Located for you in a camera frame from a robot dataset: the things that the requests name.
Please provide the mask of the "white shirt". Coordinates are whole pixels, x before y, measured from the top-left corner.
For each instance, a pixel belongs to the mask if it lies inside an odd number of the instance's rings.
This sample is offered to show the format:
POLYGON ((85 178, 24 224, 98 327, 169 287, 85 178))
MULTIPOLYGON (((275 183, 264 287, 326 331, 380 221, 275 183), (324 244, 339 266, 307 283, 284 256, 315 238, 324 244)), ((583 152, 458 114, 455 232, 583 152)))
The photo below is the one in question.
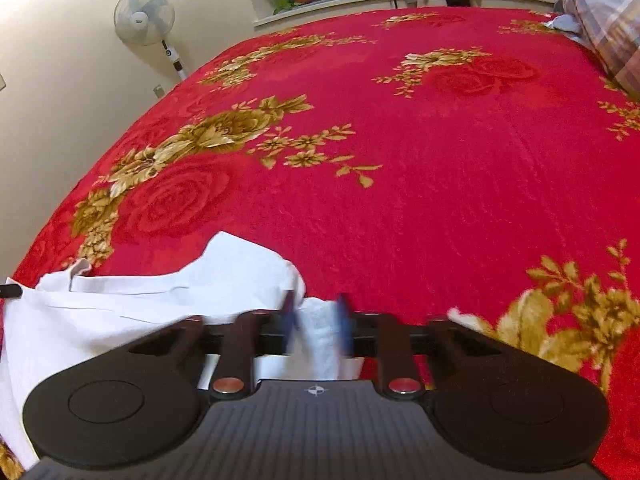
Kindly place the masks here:
POLYGON ((1 441, 23 469, 38 457, 22 423, 36 385, 71 366, 191 314, 210 324, 249 310, 277 310, 294 292, 296 326, 283 356, 256 363, 260 379, 343 380, 363 360, 344 355, 333 301, 306 295, 302 276, 276 252, 226 232, 182 269, 152 276, 92 276, 79 259, 23 287, 3 309, 1 441))

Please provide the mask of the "red floral blanket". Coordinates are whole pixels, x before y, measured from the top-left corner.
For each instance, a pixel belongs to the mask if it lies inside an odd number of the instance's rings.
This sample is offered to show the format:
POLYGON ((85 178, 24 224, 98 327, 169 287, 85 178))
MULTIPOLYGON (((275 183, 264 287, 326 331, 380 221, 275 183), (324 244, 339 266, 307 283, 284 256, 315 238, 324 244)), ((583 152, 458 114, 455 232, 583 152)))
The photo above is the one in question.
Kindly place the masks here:
POLYGON ((448 314, 588 378, 596 458, 639 474, 639 105, 534 11, 328 18, 246 40, 156 103, 15 271, 161 274, 224 231, 311 295, 448 314))

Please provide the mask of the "white standing fan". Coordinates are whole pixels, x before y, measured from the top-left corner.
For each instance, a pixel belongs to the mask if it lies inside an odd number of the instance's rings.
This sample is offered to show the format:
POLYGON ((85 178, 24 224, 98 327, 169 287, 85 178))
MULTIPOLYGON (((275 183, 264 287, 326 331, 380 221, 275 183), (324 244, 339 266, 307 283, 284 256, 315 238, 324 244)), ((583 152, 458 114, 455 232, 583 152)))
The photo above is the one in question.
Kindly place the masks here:
POLYGON ((113 22, 116 35, 124 44, 160 44, 181 81, 188 78, 179 53, 168 42, 176 11, 169 0, 118 0, 113 22))

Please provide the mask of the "plaid grey quilt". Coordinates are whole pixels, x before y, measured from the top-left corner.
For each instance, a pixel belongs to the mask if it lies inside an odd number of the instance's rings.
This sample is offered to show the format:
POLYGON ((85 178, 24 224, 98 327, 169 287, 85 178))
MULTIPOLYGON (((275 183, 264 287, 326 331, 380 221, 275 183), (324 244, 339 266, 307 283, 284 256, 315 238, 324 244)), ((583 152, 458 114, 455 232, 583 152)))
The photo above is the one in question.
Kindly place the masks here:
POLYGON ((639 97, 639 0, 560 0, 547 27, 590 49, 613 81, 639 97))

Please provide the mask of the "wall power socket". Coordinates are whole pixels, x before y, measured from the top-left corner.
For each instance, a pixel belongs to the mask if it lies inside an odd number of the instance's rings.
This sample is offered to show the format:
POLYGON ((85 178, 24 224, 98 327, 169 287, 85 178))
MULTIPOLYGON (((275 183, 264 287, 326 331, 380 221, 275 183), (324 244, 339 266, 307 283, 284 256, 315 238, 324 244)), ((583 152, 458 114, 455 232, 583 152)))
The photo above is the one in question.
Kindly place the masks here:
POLYGON ((153 88, 153 92, 154 92, 154 96, 156 96, 157 99, 161 99, 165 95, 165 90, 160 84, 157 84, 153 88))

